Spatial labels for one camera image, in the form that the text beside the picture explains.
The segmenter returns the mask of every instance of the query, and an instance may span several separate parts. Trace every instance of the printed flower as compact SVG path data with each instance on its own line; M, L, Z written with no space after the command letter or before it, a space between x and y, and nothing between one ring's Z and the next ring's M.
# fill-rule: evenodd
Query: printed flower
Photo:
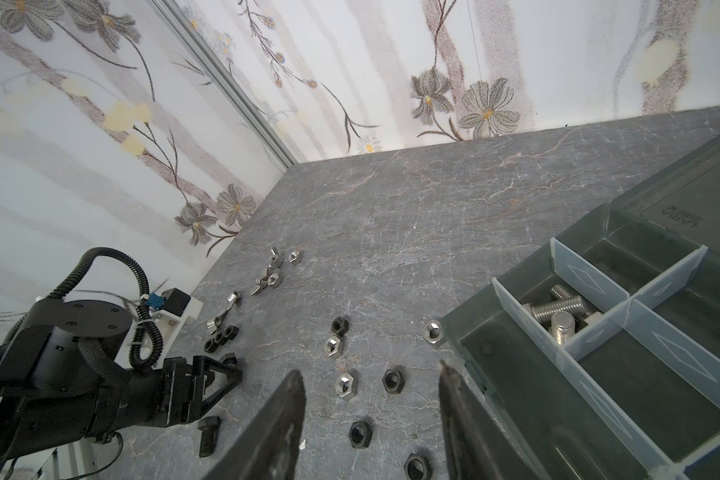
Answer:
M418 78L411 77L411 87L411 98L421 100L413 110L413 118L421 118L425 125L432 125L435 111L453 111L453 105L444 95L451 90L451 81L442 73L433 68L424 70Z
M46 20L58 20L64 10L56 0L0 0L0 26L10 33L19 33L25 25L43 42L54 37Z
M110 4L100 0L64 0L64 4L72 14L72 20L83 32L98 32L106 46L112 52L120 47L120 36L139 43L141 34L134 25L134 17L126 14L116 16L110 14Z
M221 192L216 197L216 205L219 207L219 211L226 214L224 223L230 226L235 222L240 226L245 226L256 209L256 202L253 201L253 197L249 195L243 198L242 189L234 184L229 184L226 192Z
M221 60L232 62L232 47L235 46L235 42L228 33L213 32L213 41L210 43L211 50Z
M186 19L190 21L192 28L194 28L198 32L202 33L202 30L200 27L203 26L205 23L202 21L202 18L200 17L200 15L195 13L195 11L192 10L192 7L189 7L189 6L182 7L181 11L184 13L184 16L186 16Z
M518 127L520 114L501 110L512 101L514 91L507 87L508 80L500 78L488 89L488 82L473 83L464 94L464 106L470 112L458 124L461 128L474 128L472 138L510 134Z
M357 154L372 154L377 151L382 151L382 142L378 141L373 135L364 135L355 145Z
M216 217L206 215L206 206L203 204L187 204L181 209L181 216L173 218L176 223L181 227L182 232L192 230L192 238L190 244L197 245L198 242L201 244L207 244L211 240L211 235L208 235L206 228L213 226L216 223Z

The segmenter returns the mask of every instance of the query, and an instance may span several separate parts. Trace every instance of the marble tabletop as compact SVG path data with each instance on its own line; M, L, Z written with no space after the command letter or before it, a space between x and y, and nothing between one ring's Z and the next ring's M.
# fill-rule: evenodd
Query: marble tabletop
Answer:
M197 457L194 424L132 427L100 477L201 478L298 369L307 406L297 478L403 478L411 452L429 457L433 478L447 478L438 360L464 368L450 346L425 342L422 318L450 312L589 210L719 133L720 107L290 168L198 285L201 319L170 352L201 354L206 317L232 290L246 292L226 319L240 334L212 354L234 352L244 370L211 411L222 418L216 454ZM295 246L304 259L282 266L278 288L249 296L273 245ZM322 348L336 316L350 328L333 360ZM396 396L382 387L390 366L404 372ZM348 402L333 390L347 370L358 380ZM358 450L348 430L362 418L372 420L373 439ZM115 442L97 446L99 465L114 451Z

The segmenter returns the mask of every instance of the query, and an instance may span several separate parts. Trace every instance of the silver bolt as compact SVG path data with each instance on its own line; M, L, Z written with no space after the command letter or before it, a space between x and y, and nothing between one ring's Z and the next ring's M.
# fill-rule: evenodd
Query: silver bolt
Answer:
M574 295L566 299L542 303L541 305L530 308L530 314L539 322L546 322L555 312L568 312L571 315L586 313L586 305L580 295Z
M576 333L576 320L565 310L553 313L551 320L549 333L558 345L563 345Z

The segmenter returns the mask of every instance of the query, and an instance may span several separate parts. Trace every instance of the metal fastener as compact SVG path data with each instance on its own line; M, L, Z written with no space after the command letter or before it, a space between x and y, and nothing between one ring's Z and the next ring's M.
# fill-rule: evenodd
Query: metal fastener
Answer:
M278 286L280 286L280 283L282 283L282 275L280 275L280 272L278 270L272 272L269 278L266 279L266 284L273 288L277 288Z
M587 307L580 295L569 296L555 302L542 303L530 308L530 314L539 322L548 321L555 312L568 312L571 315L576 315L586 311Z
M338 376L336 380L336 395L338 398L349 400L353 398L357 392L358 386L357 383L355 383L355 377L348 373L343 373Z
M326 345L322 348L327 356L339 358L344 353L344 341L336 335L326 340Z
M563 345L576 333L576 320L566 311L555 312L551 317L549 332L558 345Z
M412 453L403 465L405 478L407 480L429 480L432 478L432 467L429 466L427 457Z
M269 268L279 268L282 265L282 257L274 246L270 250L272 256L269 257Z
M349 330L349 321L343 316L337 316L334 321L331 322L331 333L338 336L344 336Z
M291 265L297 265L302 261L302 256L303 254L301 250L294 250L290 255L288 255L288 262L290 262Z
M213 339L206 340L205 345L202 346L202 350L205 353L213 353L217 348L219 348L219 344L214 342Z
M439 320L428 320L424 324L424 338L434 346L440 346L445 343L445 336L440 327Z
M216 450L216 437L219 434L221 419L217 416L201 418L197 423L200 430L200 457L209 457Z
M349 444L353 448L367 448L371 444L373 430L367 422L355 422L349 427Z
M576 296L576 293L566 287L565 285L557 284L553 286L550 289L550 296L552 297L552 300L564 300L566 298L571 298L572 296ZM590 308L590 304L587 302L584 302L584 306L586 307L586 312L582 314L574 314L574 318L578 320L584 320L588 316L591 316L592 314L596 313L595 310L592 310Z
M237 337L237 333L240 331L237 326L234 325L228 325L224 329L224 342L229 342L235 339Z
M405 379L403 378L403 374L400 372L400 370L389 369L384 372L384 376L382 377L382 385L384 385L384 390L386 390L387 393L402 392L404 384Z

